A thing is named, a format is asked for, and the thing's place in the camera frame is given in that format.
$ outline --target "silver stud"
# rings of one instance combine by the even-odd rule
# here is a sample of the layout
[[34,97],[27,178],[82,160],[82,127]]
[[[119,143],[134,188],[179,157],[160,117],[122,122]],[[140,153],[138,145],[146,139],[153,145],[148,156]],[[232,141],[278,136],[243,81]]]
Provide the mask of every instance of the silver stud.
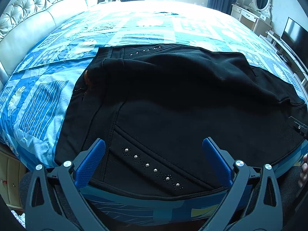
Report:
[[43,168],[42,164],[39,164],[35,167],[36,170],[41,170]]
[[271,170],[271,169],[272,169],[272,166],[269,165],[269,164],[265,164],[265,168],[266,168],[267,170]]
[[239,166],[239,167],[244,166],[244,162],[241,161],[241,160],[237,160],[235,164],[236,164],[237,166]]
[[69,166],[71,166],[71,165],[72,165],[72,162],[71,162],[71,161],[66,161],[66,162],[63,163],[63,166],[64,166],[64,167],[69,167]]

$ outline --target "headboard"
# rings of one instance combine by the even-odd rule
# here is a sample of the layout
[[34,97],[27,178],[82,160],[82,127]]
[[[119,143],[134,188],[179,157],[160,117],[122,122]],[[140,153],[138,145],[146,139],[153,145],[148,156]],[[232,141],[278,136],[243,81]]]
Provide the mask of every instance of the headboard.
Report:
[[0,17],[0,91],[27,52],[98,0],[16,0]]

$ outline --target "tv screen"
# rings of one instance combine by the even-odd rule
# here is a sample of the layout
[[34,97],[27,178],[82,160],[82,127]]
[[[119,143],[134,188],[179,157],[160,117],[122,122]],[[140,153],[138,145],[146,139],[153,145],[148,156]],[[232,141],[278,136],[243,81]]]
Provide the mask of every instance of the tv screen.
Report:
[[308,67],[308,31],[289,18],[281,39]]

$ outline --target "black garment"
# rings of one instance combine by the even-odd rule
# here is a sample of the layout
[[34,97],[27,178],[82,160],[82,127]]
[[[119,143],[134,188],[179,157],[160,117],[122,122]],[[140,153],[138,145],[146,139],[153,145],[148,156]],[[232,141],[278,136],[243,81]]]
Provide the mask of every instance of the black garment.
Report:
[[176,44],[99,48],[75,85],[55,161],[73,160],[101,138],[106,153],[91,185],[140,199],[186,199],[225,189],[201,149],[204,138],[249,166],[274,165],[303,141],[289,116],[308,124],[294,87],[241,53]]

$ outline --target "blue gripper pad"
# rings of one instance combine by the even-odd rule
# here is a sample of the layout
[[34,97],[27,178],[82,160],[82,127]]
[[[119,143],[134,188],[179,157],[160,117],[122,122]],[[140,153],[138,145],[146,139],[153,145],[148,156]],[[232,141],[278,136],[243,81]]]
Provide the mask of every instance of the blue gripper pad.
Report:
[[105,150],[105,142],[103,140],[99,140],[81,162],[75,172],[74,183],[78,190],[88,185],[88,182],[91,179],[95,169],[105,154]]
[[215,171],[220,184],[231,188],[233,184],[232,170],[216,149],[215,143],[212,143],[208,138],[206,138],[203,140],[202,148],[205,152],[206,159]]

